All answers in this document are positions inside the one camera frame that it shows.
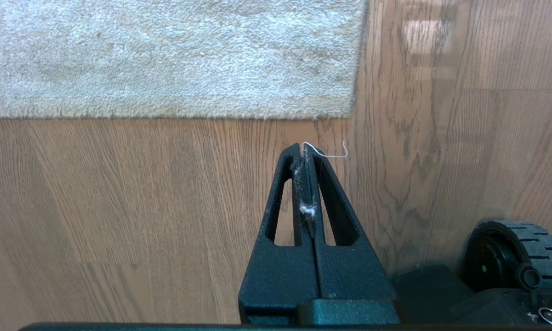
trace floor plank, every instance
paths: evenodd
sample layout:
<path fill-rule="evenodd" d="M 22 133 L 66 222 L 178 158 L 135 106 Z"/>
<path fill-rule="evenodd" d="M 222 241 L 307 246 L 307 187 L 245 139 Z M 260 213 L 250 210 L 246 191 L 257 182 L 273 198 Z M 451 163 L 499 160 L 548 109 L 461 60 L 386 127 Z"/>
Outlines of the floor plank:
<path fill-rule="evenodd" d="M 347 141 L 332 165 L 389 274 L 454 267 L 485 217 L 552 233 L 552 1 L 372 0 L 366 37 L 349 119 L 0 120 L 0 330 L 237 323 L 303 141 Z"/>

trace wood grain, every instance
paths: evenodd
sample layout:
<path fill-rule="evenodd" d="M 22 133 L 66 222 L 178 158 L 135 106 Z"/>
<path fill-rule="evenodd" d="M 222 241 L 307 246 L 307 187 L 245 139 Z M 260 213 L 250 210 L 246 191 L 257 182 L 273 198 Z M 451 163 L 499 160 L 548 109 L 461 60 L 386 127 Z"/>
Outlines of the wood grain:
<path fill-rule="evenodd" d="M 237 323 L 303 141 L 347 141 L 332 165 L 389 274 L 454 267 L 485 217 L 552 232 L 552 0 L 373 0 L 366 37 L 350 119 L 0 120 L 0 330 Z"/>

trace rug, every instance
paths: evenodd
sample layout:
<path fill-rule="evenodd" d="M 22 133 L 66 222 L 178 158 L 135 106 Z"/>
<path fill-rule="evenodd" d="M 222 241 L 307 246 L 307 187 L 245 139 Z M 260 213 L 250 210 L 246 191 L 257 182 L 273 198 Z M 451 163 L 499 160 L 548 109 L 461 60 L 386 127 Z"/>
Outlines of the rug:
<path fill-rule="evenodd" d="M 365 0 L 0 0 L 0 118 L 345 117 Z"/>

